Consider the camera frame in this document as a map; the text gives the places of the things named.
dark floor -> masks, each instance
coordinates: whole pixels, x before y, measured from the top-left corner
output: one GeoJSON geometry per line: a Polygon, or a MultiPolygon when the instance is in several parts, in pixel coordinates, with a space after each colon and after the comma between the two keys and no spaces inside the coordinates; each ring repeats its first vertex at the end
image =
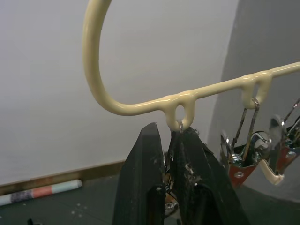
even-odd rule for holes
{"type": "MultiPolygon", "coordinates": [[[[81,189],[0,207],[0,225],[110,225],[118,177],[91,180],[81,189]]],[[[238,196],[253,225],[299,225],[300,204],[242,187],[238,196]]],[[[175,225],[172,218],[165,225],[175,225]]]]}

